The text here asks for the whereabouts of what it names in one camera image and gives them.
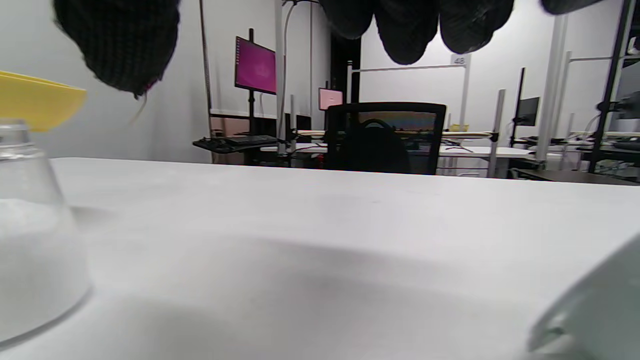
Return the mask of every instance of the black chair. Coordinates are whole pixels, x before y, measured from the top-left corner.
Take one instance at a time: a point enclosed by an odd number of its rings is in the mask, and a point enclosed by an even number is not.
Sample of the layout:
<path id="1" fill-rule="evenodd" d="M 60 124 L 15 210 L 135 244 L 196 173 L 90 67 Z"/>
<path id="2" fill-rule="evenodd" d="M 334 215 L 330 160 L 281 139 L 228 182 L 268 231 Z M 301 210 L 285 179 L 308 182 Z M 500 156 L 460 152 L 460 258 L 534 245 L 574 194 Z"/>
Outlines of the black chair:
<path id="1" fill-rule="evenodd" d="M 330 170 L 435 175 L 447 106 L 365 102 L 327 110 Z"/>

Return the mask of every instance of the keyboard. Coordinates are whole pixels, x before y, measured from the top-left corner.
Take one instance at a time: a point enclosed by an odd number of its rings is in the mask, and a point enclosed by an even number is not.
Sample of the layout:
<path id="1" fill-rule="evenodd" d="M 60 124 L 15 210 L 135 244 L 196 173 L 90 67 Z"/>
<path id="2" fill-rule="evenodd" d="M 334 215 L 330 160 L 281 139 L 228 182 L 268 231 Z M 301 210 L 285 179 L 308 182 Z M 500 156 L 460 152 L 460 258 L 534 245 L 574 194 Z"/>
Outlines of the keyboard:
<path id="1" fill-rule="evenodd" d="M 233 146 L 273 145 L 278 142 L 278 139 L 269 135 L 238 136 L 233 138 L 226 138 L 225 140 L 227 143 Z"/>
<path id="2" fill-rule="evenodd" d="M 640 151 L 640 142 L 638 141 L 616 142 L 615 144 L 613 144 L 613 147 L 615 147 L 616 149 L 622 149 L 622 150 Z"/>

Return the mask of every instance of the white table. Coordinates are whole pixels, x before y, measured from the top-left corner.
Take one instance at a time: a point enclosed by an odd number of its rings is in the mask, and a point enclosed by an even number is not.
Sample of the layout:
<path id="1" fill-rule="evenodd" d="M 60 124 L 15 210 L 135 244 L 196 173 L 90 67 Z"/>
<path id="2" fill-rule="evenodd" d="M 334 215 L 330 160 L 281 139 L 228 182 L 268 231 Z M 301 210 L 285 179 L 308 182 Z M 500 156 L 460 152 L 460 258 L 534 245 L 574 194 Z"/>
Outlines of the white table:
<path id="1" fill-rule="evenodd" d="M 466 149 L 472 151 L 466 151 L 464 149 L 449 149 L 449 147 L 442 145 L 440 147 L 441 158 L 481 158 L 489 160 L 491 154 L 491 147 L 489 146 L 467 146 Z M 260 148 L 263 152 L 276 152 L 277 146 L 267 146 Z M 299 143 L 296 146 L 296 152 L 303 152 L 307 154 L 326 154 L 327 147 L 325 143 Z M 497 164 L 496 164 L 496 177 L 506 178 L 507 171 L 509 170 L 510 159 L 531 159 L 535 160 L 535 155 L 531 154 L 531 150 L 516 149 L 513 147 L 498 147 L 497 150 Z M 549 159 L 562 158 L 559 154 L 549 154 Z"/>
<path id="2" fill-rule="evenodd" d="M 519 360 L 627 186 L 54 160 L 95 289 L 2 360 Z"/>

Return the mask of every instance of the monitor screen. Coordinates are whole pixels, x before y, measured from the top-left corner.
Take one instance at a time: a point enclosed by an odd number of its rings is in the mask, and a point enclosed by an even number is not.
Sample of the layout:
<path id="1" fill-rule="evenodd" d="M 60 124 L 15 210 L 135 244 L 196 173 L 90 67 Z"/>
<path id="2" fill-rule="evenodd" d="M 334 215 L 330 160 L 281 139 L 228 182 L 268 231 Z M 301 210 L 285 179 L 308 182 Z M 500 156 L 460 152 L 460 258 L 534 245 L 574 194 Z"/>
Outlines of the monitor screen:
<path id="1" fill-rule="evenodd" d="M 237 37 L 236 87 L 276 94 L 276 53 Z"/>
<path id="2" fill-rule="evenodd" d="M 342 92 L 337 90 L 320 89 L 320 110 L 327 110 L 333 105 L 342 105 Z"/>
<path id="3" fill-rule="evenodd" d="M 540 98 L 533 97 L 532 99 L 520 100 L 520 109 L 518 110 L 517 117 L 525 119 L 519 125 L 521 126 L 535 126 L 538 119 L 538 106 L 540 105 Z"/>
<path id="4" fill-rule="evenodd" d="M 360 123 L 371 119 L 382 120 L 396 129 L 396 133 L 433 131 L 436 114 L 417 113 L 412 111 L 375 111 L 358 114 Z"/>

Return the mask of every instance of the metal pole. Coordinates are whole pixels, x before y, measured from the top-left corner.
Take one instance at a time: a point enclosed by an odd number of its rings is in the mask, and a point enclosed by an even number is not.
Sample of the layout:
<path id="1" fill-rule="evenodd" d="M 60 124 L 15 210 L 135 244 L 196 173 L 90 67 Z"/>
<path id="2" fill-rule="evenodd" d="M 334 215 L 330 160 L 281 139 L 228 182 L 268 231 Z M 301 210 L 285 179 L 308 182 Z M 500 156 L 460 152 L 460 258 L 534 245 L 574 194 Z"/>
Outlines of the metal pole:
<path id="1" fill-rule="evenodd" d="M 610 56 L 597 56 L 594 58 L 574 58 L 571 59 L 571 62 L 578 62 L 578 61 L 599 61 L 599 60 L 611 60 Z"/>
<path id="2" fill-rule="evenodd" d="M 282 0 L 273 0 L 275 6 L 275 20 L 276 20 L 276 78 L 278 84 L 277 104 L 278 104 L 278 118 L 276 119 L 276 136 L 282 139 L 282 129 L 284 129 L 284 102 L 285 102 L 285 83 L 284 83 L 284 32 L 282 24 Z M 278 155 L 283 156 L 286 154 L 286 146 L 284 143 L 278 144 Z"/>
<path id="3" fill-rule="evenodd" d="M 558 90 L 558 101 L 556 104 L 556 110 L 554 112 L 554 128 L 552 130 L 552 137 L 557 136 L 558 127 L 560 126 L 560 116 L 562 116 L 562 107 L 564 105 L 564 95 L 566 93 L 566 83 L 569 80 L 569 65 L 571 65 L 572 51 L 567 51 L 564 56 L 564 66 L 562 71 L 562 81 L 560 82 L 560 90 Z"/>
<path id="4" fill-rule="evenodd" d="M 520 69 L 520 82 L 518 83 L 518 98 L 516 99 L 516 112 L 513 115 L 513 129 L 511 129 L 511 139 L 509 140 L 509 147 L 514 147 L 516 144 L 516 134 L 518 132 L 518 115 L 520 114 L 520 101 L 522 100 L 522 88 L 524 87 L 524 77 L 527 74 L 527 68 Z"/>
<path id="5" fill-rule="evenodd" d="M 627 24 L 629 17 L 632 13 L 631 3 L 635 3 L 634 0 L 624 0 L 622 3 L 622 10 L 620 11 L 620 23 L 618 24 L 618 33 L 616 34 L 616 43 L 613 45 L 613 54 L 611 55 L 611 64 L 609 66 L 609 78 L 607 79 L 607 87 L 604 93 L 604 104 L 606 109 L 611 106 L 611 97 L 613 95 L 613 86 L 616 82 L 616 74 L 618 72 L 618 63 L 620 62 L 620 53 L 623 47 L 623 41 L 625 39 L 625 32 L 627 31 Z M 594 174 L 596 172 L 596 165 L 600 161 L 602 152 L 600 147 L 602 146 L 602 138 L 604 137 L 605 126 L 607 125 L 608 111 L 600 112 L 600 120 L 598 121 L 598 129 L 596 130 L 595 140 L 593 143 L 593 150 L 591 152 L 591 161 L 589 162 L 589 172 Z"/>
<path id="6" fill-rule="evenodd" d="M 430 65 L 414 67 L 385 67 L 379 69 L 356 69 L 353 72 L 378 72 L 378 71 L 404 71 L 404 70 L 426 70 L 426 69 L 450 69 L 456 67 L 467 67 L 466 65 Z"/>
<path id="7" fill-rule="evenodd" d="M 493 123 L 493 133 L 498 134 L 491 142 L 491 155 L 489 157 L 489 171 L 487 177 L 495 177 L 495 171 L 498 166 L 498 143 L 500 140 L 500 128 L 502 127 L 502 111 L 504 109 L 504 97 L 507 93 L 506 89 L 498 91 L 498 103 L 495 107 L 495 122 Z"/>
<path id="8" fill-rule="evenodd" d="M 347 63 L 347 104 L 351 104 L 351 93 L 353 86 L 353 61 Z"/>
<path id="9" fill-rule="evenodd" d="M 467 100 L 469 96 L 469 78 L 471 77 L 471 55 L 465 64 L 465 82 L 462 88 L 462 105 L 460 108 L 460 131 L 465 130 L 465 117 L 467 116 Z"/>
<path id="10" fill-rule="evenodd" d="M 627 27 L 625 28 L 625 36 L 622 40 L 622 49 L 620 49 L 620 61 L 618 61 L 618 69 L 616 71 L 616 79 L 613 83 L 613 92 L 611 93 L 611 99 L 618 98 L 618 88 L 620 87 L 620 78 L 622 77 L 622 66 L 624 66 L 626 59 L 638 59 L 638 55 L 627 55 L 627 44 L 629 44 L 629 34 L 631 32 L 631 26 L 633 25 L 634 14 L 636 12 L 636 0 L 631 0 L 629 4 L 629 13 L 627 14 Z M 607 124 L 611 123 L 612 114 L 608 114 Z"/>
<path id="11" fill-rule="evenodd" d="M 569 116 L 569 126 L 566 129 L 566 137 L 564 138 L 564 140 L 566 141 L 566 144 L 563 147 L 562 150 L 562 159 L 560 159 L 560 170 L 564 170 L 564 160 L 566 159 L 566 155 L 569 151 L 569 136 L 571 136 L 571 129 L 573 129 L 573 121 L 575 120 L 575 113 L 571 113 L 571 115 Z"/>
<path id="12" fill-rule="evenodd" d="M 540 134 L 538 136 L 538 149 L 536 159 L 544 163 L 547 161 L 547 152 L 551 142 L 551 130 L 553 128 L 553 116 L 556 108 L 556 93 L 558 80 L 566 40 L 567 16 L 557 16 L 554 19 L 554 31 L 551 39 L 551 51 L 549 53 L 549 70 L 547 72 L 547 84 L 543 100 L 542 116 L 540 118 Z"/>
<path id="13" fill-rule="evenodd" d="M 287 129 L 288 132 L 292 132 L 293 129 L 296 130 L 296 134 L 294 134 L 292 140 L 291 140 L 291 153 L 296 152 L 296 137 L 298 136 L 297 134 L 297 130 L 298 130 L 298 107 L 296 106 L 296 96 L 291 94 L 291 120 L 289 121 L 290 123 L 290 128 Z"/>

